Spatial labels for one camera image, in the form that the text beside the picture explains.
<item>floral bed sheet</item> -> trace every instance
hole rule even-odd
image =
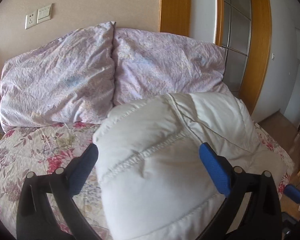
[[[26,174],[50,174],[56,168],[66,167],[72,158],[80,156],[92,142],[97,124],[60,123],[42,128],[16,127],[0,141],[0,219],[16,236],[16,217],[21,187]],[[279,154],[288,169],[278,188],[281,197],[293,172],[294,163],[276,141],[257,123],[260,141]],[[71,233],[52,194],[48,194],[53,213],[62,230]],[[111,240],[101,203],[101,190],[96,171],[89,175],[82,191],[74,202],[103,240]]]

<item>wooden panel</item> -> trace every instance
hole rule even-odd
[[[252,22],[250,51],[239,98],[252,114],[260,95],[270,56],[271,9],[270,0],[251,0]]]
[[[161,0],[159,32],[189,36],[191,0]]]
[[[224,20],[224,2],[223,0],[217,0],[217,29],[215,44],[222,45],[223,35],[223,20]]]

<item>white quilt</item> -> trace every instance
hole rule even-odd
[[[220,93],[167,94],[117,106],[93,142],[115,240],[196,239],[224,200],[199,159],[203,142],[246,172],[271,171],[277,186],[287,170],[258,139],[244,104]]]

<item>blue gripper pad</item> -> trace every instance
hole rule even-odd
[[[295,186],[288,184],[285,186],[283,193],[293,202],[300,204],[300,191]]]
[[[91,143],[80,156],[80,160],[69,177],[69,195],[78,195],[98,160],[98,147]]]
[[[203,143],[199,149],[199,156],[217,190],[228,197],[231,191],[230,176],[218,161],[218,155],[208,143]]]

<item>beige wall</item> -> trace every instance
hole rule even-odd
[[[26,14],[50,3],[54,3],[52,19],[25,30]],[[157,31],[158,20],[159,0],[3,0],[0,4],[0,77],[7,59],[77,28],[116,21],[118,27]]]

